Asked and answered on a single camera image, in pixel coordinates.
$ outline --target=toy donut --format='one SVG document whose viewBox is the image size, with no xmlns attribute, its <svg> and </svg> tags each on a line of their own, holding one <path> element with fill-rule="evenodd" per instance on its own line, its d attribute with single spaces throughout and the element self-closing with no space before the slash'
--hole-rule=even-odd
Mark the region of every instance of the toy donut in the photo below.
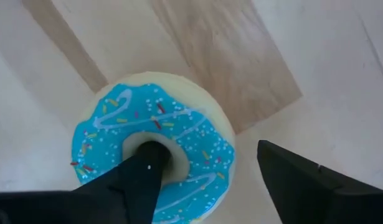
<svg viewBox="0 0 383 224">
<path fill-rule="evenodd" d="M 183 77 L 146 72 L 102 89 L 75 129 L 71 165 L 86 184 L 150 140 L 172 154 L 153 223 L 205 219 L 230 188 L 234 132 L 215 99 Z"/>
</svg>

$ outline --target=blue frosting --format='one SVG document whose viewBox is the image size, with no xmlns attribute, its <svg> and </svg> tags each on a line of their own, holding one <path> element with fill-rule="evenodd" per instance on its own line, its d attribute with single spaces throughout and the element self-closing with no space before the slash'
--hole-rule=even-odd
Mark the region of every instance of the blue frosting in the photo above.
<svg viewBox="0 0 383 224">
<path fill-rule="evenodd" d="M 162 189 L 154 222 L 189 223 L 201 217 L 229 187 L 234 148 L 203 110 L 187 107 L 154 84 L 118 84 L 100 99 L 91 118 L 78 124 L 72 141 L 72 165 L 80 183 L 117 166 L 122 161 L 122 142 L 143 131 L 173 139 L 190 162 L 187 180 Z"/>
</svg>

